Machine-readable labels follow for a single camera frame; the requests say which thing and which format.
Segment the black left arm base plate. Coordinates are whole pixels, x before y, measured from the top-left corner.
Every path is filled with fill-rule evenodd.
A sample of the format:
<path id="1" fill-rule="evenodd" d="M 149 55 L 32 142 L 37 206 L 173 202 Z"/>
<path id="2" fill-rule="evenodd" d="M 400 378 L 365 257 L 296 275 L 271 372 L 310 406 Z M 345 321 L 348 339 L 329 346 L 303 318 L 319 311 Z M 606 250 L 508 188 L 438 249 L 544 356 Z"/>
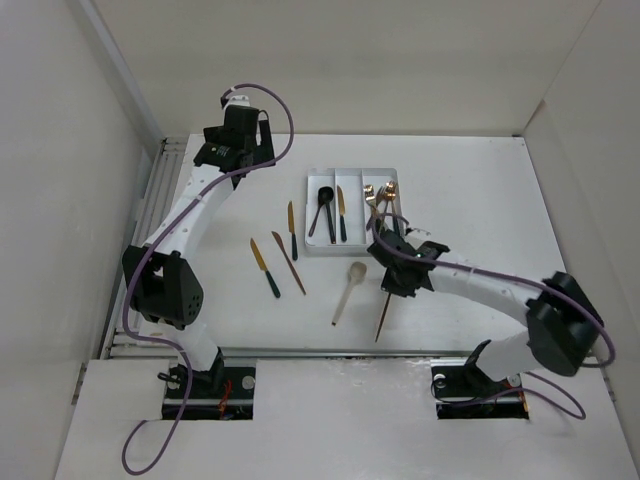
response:
<path id="1" fill-rule="evenodd" d="M 187 386 L 184 365 L 157 374 L 165 383 L 163 420 L 174 420 Z M 195 372 L 182 420 L 245 421 L 254 414 L 256 365 L 218 359 L 209 372 Z"/>

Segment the rose gold knife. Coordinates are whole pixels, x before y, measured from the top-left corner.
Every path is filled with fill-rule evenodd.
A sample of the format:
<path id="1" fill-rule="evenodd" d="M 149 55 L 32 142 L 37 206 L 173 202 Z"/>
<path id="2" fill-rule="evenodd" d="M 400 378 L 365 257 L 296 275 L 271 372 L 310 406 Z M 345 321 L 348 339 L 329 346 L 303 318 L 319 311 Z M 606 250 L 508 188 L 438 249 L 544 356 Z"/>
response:
<path id="1" fill-rule="evenodd" d="M 293 262 L 292 262 L 291 258 L 289 257 L 289 255 L 286 252 L 286 249 L 284 247 L 284 242 L 283 242 L 281 236 L 276 231 L 271 231 L 271 235 L 273 236 L 276 244 L 278 245 L 281 253 L 283 254 L 284 259 L 285 259 L 285 261 L 287 263 L 287 266 L 288 266 L 288 268 L 289 268 L 289 270 L 290 270 L 290 272 L 291 272 L 296 284 L 298 285 L 298 287 L 301 290 L 302 294 L 306 296 L 307 295 L 306 289 L 305 289 L 305 287 L 303 285 L 303 282 L 302 282 L 301 278 L 299 277 L 299 274 L 297 273 L 297 271 L 296 271 L 296 269 L 295 269 L 295 267 L 293 265 Z"/>

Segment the dark wooden fork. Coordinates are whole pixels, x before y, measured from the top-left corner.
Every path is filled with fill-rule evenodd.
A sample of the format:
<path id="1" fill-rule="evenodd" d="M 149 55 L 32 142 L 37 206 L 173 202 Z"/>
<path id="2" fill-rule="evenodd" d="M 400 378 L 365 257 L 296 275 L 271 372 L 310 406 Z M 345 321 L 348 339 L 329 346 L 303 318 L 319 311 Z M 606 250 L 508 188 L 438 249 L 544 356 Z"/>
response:
<path id="1" fill-rule="evenodd" d="M 370 208 L 371 218 L 369 224 L 376 232 L 380 232 L 384 228 L 384 221 L 380 217 L 379 204 L 384 199 L 383 190 L 376 191 L 374 186 L 367 184 L 364 186 L 365 203 Z"/>

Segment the gold knife green handle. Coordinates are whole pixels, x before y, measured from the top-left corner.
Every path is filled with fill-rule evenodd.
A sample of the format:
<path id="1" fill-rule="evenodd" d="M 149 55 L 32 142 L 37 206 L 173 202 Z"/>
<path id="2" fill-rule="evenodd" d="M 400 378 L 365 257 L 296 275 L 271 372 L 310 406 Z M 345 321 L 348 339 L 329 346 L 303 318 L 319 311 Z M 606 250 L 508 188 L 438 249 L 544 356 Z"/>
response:
<path id="1" fill-rule="evenodd" d="M 293 261 L 298 260 L 298 242 L 297 235 L 295 230 L 295 217 L 294 217 L 294 206 L 293 201 L 288 202 L 287 206 L 287 224 L 288 231 L 291 237 L 291 258 Z"/>
<path id="2" fill-rule="evenodd" d="M 348 239 L 346 221 L 345 221 L 346 205 L 345 205 L 343 190 L 339 185 L 337 185 L 337 197 L 338 197 L 338 212 L 339 212 L 339 222 L 340 222 L 340 236 L 341 236 L 341 241 L 343 243 L 346 243 Z"/>
<path id="3" fill-rule="evenodd" d="M 260 250 L 258 248 L 257 243 L 255 242 L 255 240 L 253 238 L 250 239 L 250 248 L 251 248 L 251 251 L 252 251 L 252 253 L 254 255 L 254 258 L 255 258 L 255 260 L 256 260 L 256 262 L 258 264 L 259 269 L 265 274 L 265 277 L 266 277 L 266 279 L 267 279 L 267 281 L 269 283 L 269 286 L 270 286 L 270 289 L 271 289 L 273 295 L 277 299 L 279 299 L 281 297 L 281 292 L 280 292 L 280 290 L 279 290 L 279 288 L 278 288 L 278 286 L 277 286 L 277 284 L 276 284 L 276 282 L 275 282 L 270 270 L 268 269 L 268 267 L 267 267 L 267 265 L 266 265 L 266 263 L 264 261 L 264 258 L 263 258 L 262 254 L 261 254 L 261 252 L 260 252 Z"/>

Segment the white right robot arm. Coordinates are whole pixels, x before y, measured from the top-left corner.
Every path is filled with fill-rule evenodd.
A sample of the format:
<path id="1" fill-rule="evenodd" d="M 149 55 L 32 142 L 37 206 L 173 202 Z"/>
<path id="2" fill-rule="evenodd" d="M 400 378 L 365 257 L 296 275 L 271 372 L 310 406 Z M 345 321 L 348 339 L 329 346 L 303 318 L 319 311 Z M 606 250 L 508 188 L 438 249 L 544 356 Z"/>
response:
<path id="1" fill-rule="evenodd" d="M 508 378 L 538 368 L 572 377 L 605 335 L 603 320 L 568 273 L 532 281 L 489 271 L 444 244 L 389 229 L 373 235 L 368 252 L 384 267 L 382 288 L 392 295 L 413 297 L 420 289 L 453 295 L 522 325 L 518 334 L 480 342 L 449 375 L 466 396 L 494 394 Z"/>

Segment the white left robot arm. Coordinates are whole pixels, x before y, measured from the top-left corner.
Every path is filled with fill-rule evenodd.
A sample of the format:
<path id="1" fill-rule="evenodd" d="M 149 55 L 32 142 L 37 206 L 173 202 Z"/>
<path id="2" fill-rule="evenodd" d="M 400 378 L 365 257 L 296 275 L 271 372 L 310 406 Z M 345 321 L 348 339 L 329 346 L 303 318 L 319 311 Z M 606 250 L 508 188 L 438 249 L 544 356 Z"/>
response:
<path id="1" fill-rule="evenodd" d="M 217 210 L 254 167 L 275 160 L 266 113 L 250 105 L 245 95 L 223 103 L 221 125 L 204 131 L 182 193 L 156 231 L 140 246 L 129 246 L 122 257 L 127 285 L 123 312 L 136 312 L 161 333 L 133 333 L 136 340 L 175 349 L 174 372 L 181 386 L 191 385 L 201 396 L 223 387 L 220 349 L 198 316 L 205 300 L 191 260 Z"/>

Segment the black spoon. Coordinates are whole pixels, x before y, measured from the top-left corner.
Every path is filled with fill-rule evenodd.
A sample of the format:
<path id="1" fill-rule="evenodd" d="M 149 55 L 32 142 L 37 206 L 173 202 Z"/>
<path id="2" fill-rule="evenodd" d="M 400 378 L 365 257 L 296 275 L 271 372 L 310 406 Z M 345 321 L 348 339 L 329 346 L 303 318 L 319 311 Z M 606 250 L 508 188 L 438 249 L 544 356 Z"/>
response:
<path id="1" fill-rule="evenodd" d="M 324 207 L 326 211 L 326 218 L 328 223 L 328 231 L 330 243 L 336 243 L 336 233 L 334 228 L 334 219 L 331 209 L 331 202 L 334 200 L 334 190 L 330 186 L 323 186 L 318 191 L 318 202 Z"/>

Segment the dark wooden spoon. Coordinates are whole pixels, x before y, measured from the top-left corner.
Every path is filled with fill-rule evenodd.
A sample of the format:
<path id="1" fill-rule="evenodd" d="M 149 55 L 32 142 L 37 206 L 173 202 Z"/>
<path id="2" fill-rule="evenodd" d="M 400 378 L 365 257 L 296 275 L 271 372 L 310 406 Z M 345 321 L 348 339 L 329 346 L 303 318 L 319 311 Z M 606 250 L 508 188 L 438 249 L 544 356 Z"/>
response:
<path id="1" fill-rule="evenodd" d="M 318 218 L 319 218 L 320 212 L 321 212 L 323 207 L 324 207 L 324 201 L 318 200 L 316 212 L 315 212 L 315 214 L 313 216 L 313 220 L 312 220 L 311 225 L 310 225 L 309 230 L 308 230 L 308 236 L 309 237 L 313 237 L 313 235 L 315 233 L 317 222 L 318 222 Z"/>

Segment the rose gold fork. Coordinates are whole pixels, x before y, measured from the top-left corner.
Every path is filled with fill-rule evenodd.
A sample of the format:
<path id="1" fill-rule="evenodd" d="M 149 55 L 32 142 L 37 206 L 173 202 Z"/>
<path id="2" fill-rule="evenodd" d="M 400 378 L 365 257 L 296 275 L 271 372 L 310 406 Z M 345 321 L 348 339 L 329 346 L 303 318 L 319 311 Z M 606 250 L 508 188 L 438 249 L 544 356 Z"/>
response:
<path id="1" fill-rule="evenodd" d="M 400 235 L 401 234 L 400 223 L 396 218 L 396 208 L 395 208 L 396 190 L 397 190 L 397 184 L 394 181 L 389 181 L 384 186 L 383 195 L 384 195 L 384 200 L 386 202 L 385 211 L 387 211 L 388 208 L 391 208 L 393 230 L 397 235 Z"/>

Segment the rose gold spoon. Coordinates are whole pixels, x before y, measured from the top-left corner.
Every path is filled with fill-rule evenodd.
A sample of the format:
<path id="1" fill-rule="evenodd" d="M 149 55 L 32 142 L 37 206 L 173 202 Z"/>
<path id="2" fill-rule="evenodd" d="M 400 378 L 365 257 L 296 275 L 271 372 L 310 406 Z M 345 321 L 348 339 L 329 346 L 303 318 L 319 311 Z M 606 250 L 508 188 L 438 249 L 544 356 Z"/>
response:
<path id="1" fill-rule="evenodd" d="M 385 299 L 385 302 L 384 302 L 384 305 L 383 305 L 383 309 L 382 309 L 382 312 L 381 312 L 381 315 L 380 315 L 379 323 L 378 323 L 378 326 L 377 326 L 375 338 L 374 338 L 374 342 L 375 343 L 378 342 L 380 334 L 382 332 L 382 329 L 383 329 L 383 326 L 384 326 L 384 322 L 385 322 L 385 319 L 386 319 L 386 316 L 387 316 L 389 304 L 390 304 L 390 301 L 391 301 L 391 297 L 392 297 L 392 294 L 390 292 L 387 293 L 386 299 Z"/>

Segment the light wooden spoon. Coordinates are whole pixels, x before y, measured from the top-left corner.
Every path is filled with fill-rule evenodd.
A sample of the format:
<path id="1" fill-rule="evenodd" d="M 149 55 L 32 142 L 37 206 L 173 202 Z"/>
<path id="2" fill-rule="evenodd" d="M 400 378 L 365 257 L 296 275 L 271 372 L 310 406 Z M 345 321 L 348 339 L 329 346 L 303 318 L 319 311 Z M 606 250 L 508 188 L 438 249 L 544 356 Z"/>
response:
<path id="1" fill-rule="evenodd" d="M 348 283 L 334 312 L 331 321 L 332 326 L 336 326 L 338 324 L 354 287 L 360 285 L 364 281 L 366 274 L 367 265 L 365 263 L 356 261 L 350 265 L 348 270 Z"/>

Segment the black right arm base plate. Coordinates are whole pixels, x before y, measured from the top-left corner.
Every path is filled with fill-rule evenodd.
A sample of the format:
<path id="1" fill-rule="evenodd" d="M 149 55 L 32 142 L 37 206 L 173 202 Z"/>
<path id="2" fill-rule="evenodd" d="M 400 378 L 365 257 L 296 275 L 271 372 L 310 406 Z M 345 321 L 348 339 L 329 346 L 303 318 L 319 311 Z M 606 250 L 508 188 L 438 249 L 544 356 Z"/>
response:
<path id="1" fill-rule="evenodd" d="M 529 419 L 519 376 L 513 386 L 464 365 L 436 365 L 431 375 L 430 391 L 439 420 Z"/>

